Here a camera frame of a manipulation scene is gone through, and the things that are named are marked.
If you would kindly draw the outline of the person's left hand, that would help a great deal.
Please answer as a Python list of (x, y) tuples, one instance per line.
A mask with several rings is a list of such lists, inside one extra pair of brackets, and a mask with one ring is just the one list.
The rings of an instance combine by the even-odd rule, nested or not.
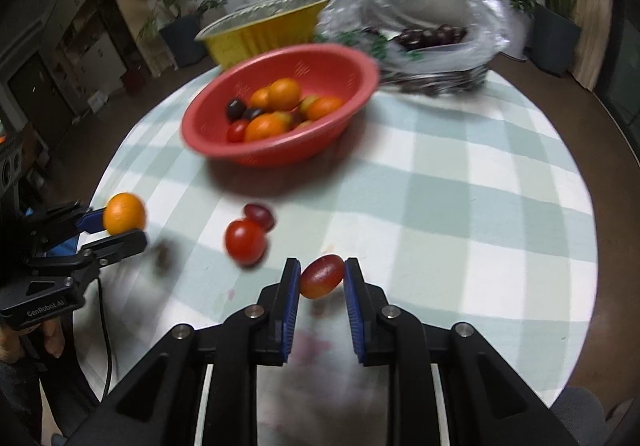
[(65, 348), (61, 320), (50, 319), (20, 331), (13, 330), (2, 322), (0, 348), (1, 361), (9, 365), (18, 362), (26, 352), (40, 350), (60, 358)]

